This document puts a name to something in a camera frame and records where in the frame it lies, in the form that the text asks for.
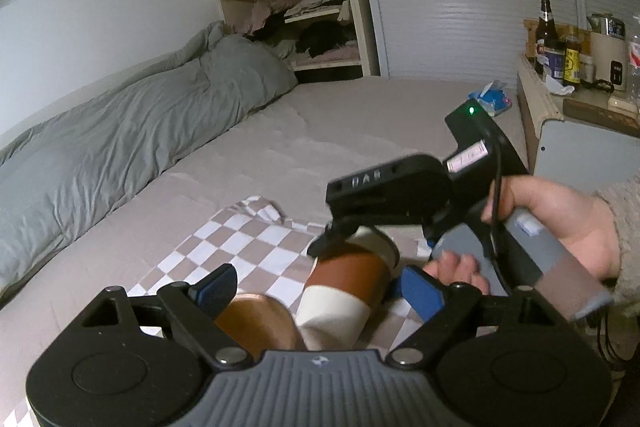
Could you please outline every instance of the gray duvet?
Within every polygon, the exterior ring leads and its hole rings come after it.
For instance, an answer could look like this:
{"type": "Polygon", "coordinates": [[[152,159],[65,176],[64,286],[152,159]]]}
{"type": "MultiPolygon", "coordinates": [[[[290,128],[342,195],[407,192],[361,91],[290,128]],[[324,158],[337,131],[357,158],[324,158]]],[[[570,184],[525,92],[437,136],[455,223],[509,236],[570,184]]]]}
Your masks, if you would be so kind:
{"type": "Polygon", "coordinates": [[[284,63],[224,36],[221,23],[146,73],[0,151],[0,298],[179,159],[296,85],[284,63]]]}

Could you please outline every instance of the checkered towel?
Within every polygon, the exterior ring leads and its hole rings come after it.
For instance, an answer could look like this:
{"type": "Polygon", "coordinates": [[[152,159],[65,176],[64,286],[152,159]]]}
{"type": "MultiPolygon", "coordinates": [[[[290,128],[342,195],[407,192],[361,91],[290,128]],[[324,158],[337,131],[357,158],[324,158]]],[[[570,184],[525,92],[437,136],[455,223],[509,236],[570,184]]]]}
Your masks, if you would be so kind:
{"type": "MultiPolygon", "coordinates": [[[[231,263],[238,272],[239,292],[270,295],[295,314],[313,266],[306,249],[322,230],[324,226],[316,223],[288,219],[271,201],[252,196],[211,217],[127,293],[154,295],[158,288],[174,281],[193,284],[221,264],[231,263]]],[[[404,258],[425,261],[430,255],[424,241],[397,235],[393,240],[404,258]]],[[[404,299],[385,303],[369,319],[356,347],[378,349],[384,356],[421,324],[404,299]]],[[[159,331],[143,330],[151,334],[159,331]]],[[[26,399],[3,427],[38,427],[26,399]]]]}

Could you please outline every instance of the brown cup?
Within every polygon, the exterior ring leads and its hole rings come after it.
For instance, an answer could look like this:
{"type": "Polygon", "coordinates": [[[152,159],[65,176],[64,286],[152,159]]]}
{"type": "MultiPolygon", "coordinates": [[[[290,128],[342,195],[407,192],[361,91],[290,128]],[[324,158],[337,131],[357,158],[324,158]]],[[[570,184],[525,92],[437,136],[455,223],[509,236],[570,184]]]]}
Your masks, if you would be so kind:
{"type": "Polygon", "coordinates": [[[237,295],[215,324],[257,360],[265,349],[305,351],[289,310],[268,295],[237,295]]]}
{"type": "Polygon", "coordinates": [[[396,245],[365,227],[316,259],[296,314],[306,347],[352,349],[382,302],[398,260],[396,245]]]}

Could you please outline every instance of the soy sauce bottle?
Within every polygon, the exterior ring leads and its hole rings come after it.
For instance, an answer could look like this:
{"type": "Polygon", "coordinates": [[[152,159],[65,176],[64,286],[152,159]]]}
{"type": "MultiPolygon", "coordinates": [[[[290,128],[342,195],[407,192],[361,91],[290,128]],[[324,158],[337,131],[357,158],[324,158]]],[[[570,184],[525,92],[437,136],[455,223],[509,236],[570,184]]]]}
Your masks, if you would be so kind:
{"type": "Polygon", "coordinates": [[[565,37],[566,51],[564,52],[563,86],[580,87],[580,41],[578,28],[569,26],[569,34],[565,37]]]}
{"type": "Polygon", "coordinates": [[[536,28],[536,61],[534,69],[537,74],[543,73],[543,67],[547,63],[545,47],[551,42],[558,41],[558,32],[554,15],[551,12],[551,1],[540,0],[540,18],[536,28]]]}

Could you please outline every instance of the beige bed sheet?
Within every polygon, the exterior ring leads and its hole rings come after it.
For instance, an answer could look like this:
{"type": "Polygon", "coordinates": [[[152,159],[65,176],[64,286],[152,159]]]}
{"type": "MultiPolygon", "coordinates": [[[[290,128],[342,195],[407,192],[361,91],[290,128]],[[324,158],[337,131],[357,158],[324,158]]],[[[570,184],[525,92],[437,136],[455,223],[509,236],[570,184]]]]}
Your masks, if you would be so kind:
{"type": "MultiPolygon", "coordinates": [[[[452,153],[444,117],[478,87],[378,77],[304,84],[180,161],[0,311],[0,421],[24,397],[37,356],[104,286],[132,287],[215,211],[249,195],[276,201],[294,219],[324,223],[329,180],[417,151],[452,153]]],[[[515,100],[497,121],[526,158],[515,100]]]]}

